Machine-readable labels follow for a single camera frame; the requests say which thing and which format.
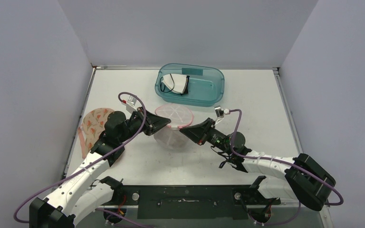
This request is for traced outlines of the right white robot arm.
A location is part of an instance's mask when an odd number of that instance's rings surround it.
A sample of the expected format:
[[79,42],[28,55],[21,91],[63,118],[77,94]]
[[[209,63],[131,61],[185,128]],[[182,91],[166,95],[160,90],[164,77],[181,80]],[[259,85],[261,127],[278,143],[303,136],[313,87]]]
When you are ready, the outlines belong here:
[[204,122],[180,129],[198,145],[210,143],[234,169],[245,173],[259,173],[280,180],[278,184],[264,181],[250,189],[250,199],[257,204],[269,198],[298,200],[309,209],[320,211],[328,204],[336,181],[311,156],[301,153],[296,157],[274,157],[245,146],[245,136],[237,131],[224,134],[215,128],[216,122]]

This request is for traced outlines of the white mesh laundry bag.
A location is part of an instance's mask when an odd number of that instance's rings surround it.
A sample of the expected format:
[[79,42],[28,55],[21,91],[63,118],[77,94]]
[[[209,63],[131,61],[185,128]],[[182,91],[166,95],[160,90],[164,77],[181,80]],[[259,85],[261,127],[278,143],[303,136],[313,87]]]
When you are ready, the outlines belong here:
[[166,104],[157,107],[155,114],[171,120],[166,127],[154,134],[156,142],[170,150],[181,150],[185,147],[188,138],[180,133],[180,129],[192,124],[194,120],[192,111],[180,104]]

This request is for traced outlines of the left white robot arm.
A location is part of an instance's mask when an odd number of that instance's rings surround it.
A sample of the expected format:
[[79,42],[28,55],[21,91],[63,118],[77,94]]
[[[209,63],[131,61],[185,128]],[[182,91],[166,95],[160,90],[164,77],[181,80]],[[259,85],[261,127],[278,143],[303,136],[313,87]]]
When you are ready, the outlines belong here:
[[121,182],[105,177],[91,191],[94,180],[108,170],[125,150],[125,144],[139,133],[153,135],[171,120],[139,107],[130,118],[121,111],[111,112],[104,130],[82,161],[63,183],[44,199],[35,198],[29,206],[31,228],[74,228],[84,217],[104,203],[118,204],[123,198]]

